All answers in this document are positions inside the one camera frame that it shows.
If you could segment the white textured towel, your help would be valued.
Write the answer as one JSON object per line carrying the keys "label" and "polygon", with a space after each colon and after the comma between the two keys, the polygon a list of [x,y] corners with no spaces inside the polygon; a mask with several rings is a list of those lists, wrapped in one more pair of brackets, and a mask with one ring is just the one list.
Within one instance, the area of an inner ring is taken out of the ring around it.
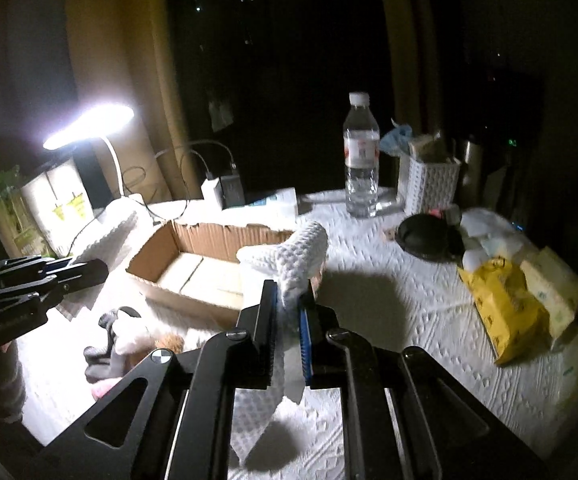
{"label": "white textured towel", "polygon": [[246,266],[269,276],[278,286],[271,384],[263,390],[238,389],[231,423],[231,449],[244,464],[271,423],[285,393],[285,350],[298,338],[298,300],[326,260],[328,235],[318,222],[300,226],[284,242],[265,249],[246,246],[237,252]]}

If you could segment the brown plush toy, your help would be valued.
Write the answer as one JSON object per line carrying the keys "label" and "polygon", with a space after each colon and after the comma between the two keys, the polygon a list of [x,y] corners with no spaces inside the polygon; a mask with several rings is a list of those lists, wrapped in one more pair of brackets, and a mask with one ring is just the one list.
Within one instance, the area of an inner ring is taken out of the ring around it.
{"label": "brown plush toy", "polygon": [[169,350],[174,354],[180,354],[184,350],[184,339],[178,334],[166,333],[155,338],[153,345],[156,349]]}

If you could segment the grey dotted sock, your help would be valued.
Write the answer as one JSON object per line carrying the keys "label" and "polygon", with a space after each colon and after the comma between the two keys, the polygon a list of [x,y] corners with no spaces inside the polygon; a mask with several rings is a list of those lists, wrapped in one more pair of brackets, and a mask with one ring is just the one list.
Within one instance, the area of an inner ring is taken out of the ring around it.
{"label": "grey dotted sock", "polygon": [[114,349],[117,336],[112,326],[118,318],[139,317],[140,314],[131,307],[121,307],[100,315],[98,326],[106,333],[106,344],[100,348],[88,346],[83,350],[84,359],[88,364],[84,375],[89,384],[94,385],[105,379],[121,378],[126,374],[129,361],[126,356],[120,356]]}

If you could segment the green paper bag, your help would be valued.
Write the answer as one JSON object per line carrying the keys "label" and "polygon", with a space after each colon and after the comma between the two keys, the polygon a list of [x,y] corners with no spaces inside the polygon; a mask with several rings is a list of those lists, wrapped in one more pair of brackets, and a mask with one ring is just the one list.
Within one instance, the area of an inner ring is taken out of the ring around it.
{"label": "green paper bag", "polygon": [[0,171],[0,241],[9,258],[55,255],[24,201],[18,166]]}

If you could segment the cardboard box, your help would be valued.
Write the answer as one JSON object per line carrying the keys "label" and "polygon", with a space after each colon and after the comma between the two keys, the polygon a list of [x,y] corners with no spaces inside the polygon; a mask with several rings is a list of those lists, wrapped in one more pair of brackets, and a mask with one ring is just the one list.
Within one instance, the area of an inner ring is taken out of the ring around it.
{"label": "cardboard box", "polygon": [[156,304],[230,328],[242,309],[259,302],[267,279],[240,262],[237,252],[250,246],[274,249],[290,235],[261,224],[169,221],[132,255],[126,273]]}

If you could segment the white patterned tablecloth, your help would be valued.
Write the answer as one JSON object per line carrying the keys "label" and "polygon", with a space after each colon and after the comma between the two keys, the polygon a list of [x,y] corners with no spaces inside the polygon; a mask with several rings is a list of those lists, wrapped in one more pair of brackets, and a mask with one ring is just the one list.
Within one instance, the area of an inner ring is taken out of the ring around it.
{"label": "white patterned tablecloth", "polygon": [[[423,348],[540,456],[556,479],[578,479],[578,324],[554,344],[505,366],[494,353],[473,299],[452,263],[430,263],[385,239],[401,214],[351,218],[338,192],[307,196],[296,207],[268,205],[215,211],[195,200],[155,208],[184,224],[263,224],[291,230],[316,221],[329,245],[317,298],[340,323],[380,348]],[[104,340],[102,313],[130,306],[159,327],[186,339],[204,336],[204,324],[146,300],[123,269],[109,276],[95,304],[73,318],[50,313],[47,323],[18,341],[26,386],[22,421],[35,439],[50,443],[93,403],[82,351]]]}

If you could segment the white power strip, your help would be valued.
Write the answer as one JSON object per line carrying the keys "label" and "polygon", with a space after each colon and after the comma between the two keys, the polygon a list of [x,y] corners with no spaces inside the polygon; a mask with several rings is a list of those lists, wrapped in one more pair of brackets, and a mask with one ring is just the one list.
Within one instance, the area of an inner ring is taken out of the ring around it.
{"label": "white power strip", "polygon": [[247,207],[262,207],[275,214],[295,218],[299,213],[298,195],[295,188],[280,188],[266,192],[250,193],[246,196]]}

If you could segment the white power adapter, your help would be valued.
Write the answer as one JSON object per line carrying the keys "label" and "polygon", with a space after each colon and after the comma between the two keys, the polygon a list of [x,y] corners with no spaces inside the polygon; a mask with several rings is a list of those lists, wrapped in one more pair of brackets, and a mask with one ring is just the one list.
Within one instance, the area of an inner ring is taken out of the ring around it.
{"label": "white power adapter", "polygon": [[200,188],[203,201],[208,207],[217,211],[224,209],[222,183],[219,178],[205,179]]}

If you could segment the black power adapter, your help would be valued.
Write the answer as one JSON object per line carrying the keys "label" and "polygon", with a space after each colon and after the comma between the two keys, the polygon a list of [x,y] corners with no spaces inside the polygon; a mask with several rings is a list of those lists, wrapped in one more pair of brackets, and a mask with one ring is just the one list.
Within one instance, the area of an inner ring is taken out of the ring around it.
{"label": "black power adapter", "polygon": [[224,208],[246,205],[245,192],[243,192],[240,174],[234,162],[231,163],[231,169],[219,177],[219,183],[221,183]]}

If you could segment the white desk lamp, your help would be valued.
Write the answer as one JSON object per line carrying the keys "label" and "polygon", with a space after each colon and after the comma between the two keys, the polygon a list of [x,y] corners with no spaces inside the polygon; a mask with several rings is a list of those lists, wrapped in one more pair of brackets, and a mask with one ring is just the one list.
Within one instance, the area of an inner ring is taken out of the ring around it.
{"label": "white desk lamp", "polygon": [[48,133],[42,148],[74,157],[94,207],[123,197],[147,205],[146,183],[155,152],[129,104],[103,100],[85,106]]}

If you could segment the black round bowl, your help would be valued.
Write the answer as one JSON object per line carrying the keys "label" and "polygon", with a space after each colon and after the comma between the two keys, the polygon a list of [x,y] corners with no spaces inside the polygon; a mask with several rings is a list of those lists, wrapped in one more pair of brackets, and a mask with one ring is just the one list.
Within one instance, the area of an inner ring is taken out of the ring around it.
{"label": "black round bowl", "polygon": [[414,214],[395,230],[400,248],[418,259],[434,263],[457,263],[464,255],[464,242],[457,226],[433,214]]}

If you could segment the crumpled white tissues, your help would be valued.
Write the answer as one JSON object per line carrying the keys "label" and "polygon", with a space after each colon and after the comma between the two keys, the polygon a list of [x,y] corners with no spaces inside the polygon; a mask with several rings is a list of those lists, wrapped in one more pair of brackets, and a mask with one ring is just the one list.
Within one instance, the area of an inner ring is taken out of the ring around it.
{"label": "crumpled white tissues", "polygon": [[497,257],[520,264],[531,246],[508,220],[485,208],[465,210],[459,229],[464,242],[461,266],[468,272]]}

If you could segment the clear water bottle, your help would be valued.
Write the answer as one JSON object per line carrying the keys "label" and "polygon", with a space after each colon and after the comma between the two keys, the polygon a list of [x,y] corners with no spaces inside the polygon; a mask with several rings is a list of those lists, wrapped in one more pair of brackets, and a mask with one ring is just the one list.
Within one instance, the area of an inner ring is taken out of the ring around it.
{"label": "clear water bottle", "polygon": [[354,218],[376,214],[379,184],[379,127],[367,93],[349,93],[350,111],[343,125],[345,203]]}

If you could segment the yellow curtain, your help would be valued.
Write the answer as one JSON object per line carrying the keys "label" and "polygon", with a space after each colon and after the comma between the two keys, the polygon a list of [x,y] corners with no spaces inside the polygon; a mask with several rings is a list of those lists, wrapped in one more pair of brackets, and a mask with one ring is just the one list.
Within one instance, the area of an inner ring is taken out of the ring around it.
{"label": "yellow curtain", "polygon": [[200,195],[179,94],[165,0],[66,0],[70,62],[80,102],[121,101],[140,116],[155,152],[147,200]]}

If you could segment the pale yellow tissue pack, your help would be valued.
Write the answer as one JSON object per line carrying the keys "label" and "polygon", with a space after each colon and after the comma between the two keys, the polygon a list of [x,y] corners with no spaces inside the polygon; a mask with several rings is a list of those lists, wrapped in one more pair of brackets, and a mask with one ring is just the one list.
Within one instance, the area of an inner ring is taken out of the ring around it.
{"label": "pale yellow tissue pack", "polygon": [[529,255],[520,268],[526,288],[548,313],[551,338],[559,339],[578,311],[578,276],[549,247]]}

